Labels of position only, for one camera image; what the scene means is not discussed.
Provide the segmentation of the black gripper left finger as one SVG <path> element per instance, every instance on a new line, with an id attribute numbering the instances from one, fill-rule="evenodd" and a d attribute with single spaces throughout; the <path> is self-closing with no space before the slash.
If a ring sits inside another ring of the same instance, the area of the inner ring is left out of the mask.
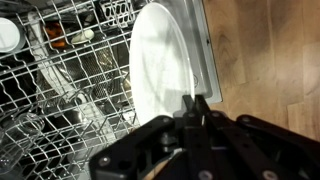
<path id="1" fill-rule="evenodd" d="M 182 96 L 182 100 L 183 100 L 183 111 L 186 114 L 190 114 L 194 112 L 194 100 L 190 95 L 183 95 Z"/>

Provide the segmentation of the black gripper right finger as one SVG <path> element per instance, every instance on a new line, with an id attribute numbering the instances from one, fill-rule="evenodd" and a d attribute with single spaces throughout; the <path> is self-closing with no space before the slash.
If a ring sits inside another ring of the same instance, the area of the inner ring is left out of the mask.
<path id="1" fill-rule="evenodd" d="M 210 108 L 202 95 L 195 96 L 195 108 L 199 114 L 206 115 L 210 112 Z"/>

